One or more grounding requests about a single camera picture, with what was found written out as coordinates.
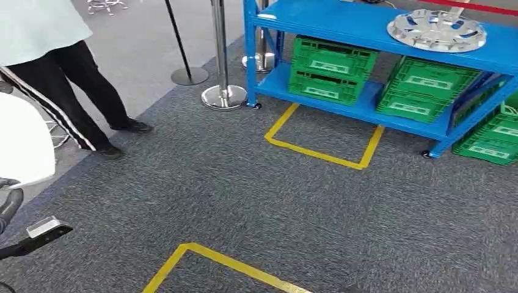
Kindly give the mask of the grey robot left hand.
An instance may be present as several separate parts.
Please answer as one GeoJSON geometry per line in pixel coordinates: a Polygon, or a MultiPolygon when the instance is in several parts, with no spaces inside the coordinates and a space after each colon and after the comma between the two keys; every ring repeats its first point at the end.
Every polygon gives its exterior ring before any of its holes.
{"type": "Polygon", "coordinates": [[[10,189],[4,204],[1,206],[1,234],[6,230],[23,201],[24,192],[22,189],[10,189]]]}

